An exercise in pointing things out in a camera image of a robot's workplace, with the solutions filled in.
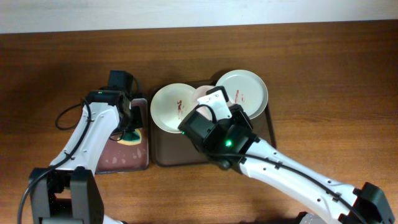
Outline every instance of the brown tray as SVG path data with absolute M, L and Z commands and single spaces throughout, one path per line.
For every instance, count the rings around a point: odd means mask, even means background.
M 215 85 L 217 81 L 200 81 L 186 83 L 194 88 L 202 85 Z M 162 87 L 155 89 L 150 100 Z M 182 134 L 172 134 L 161 130 L 149 116 L 149 142 L 151 158 L 155 164 L 161 167 L 187 166 L 208 163 L 207 158 L 200 154 L 192 145 L 192 142 Z M 257 118 L 251 120 L 253 132 L 265 139 L 274 148 L 277 147 L 274 128 L 272 126 L 269 105 Z

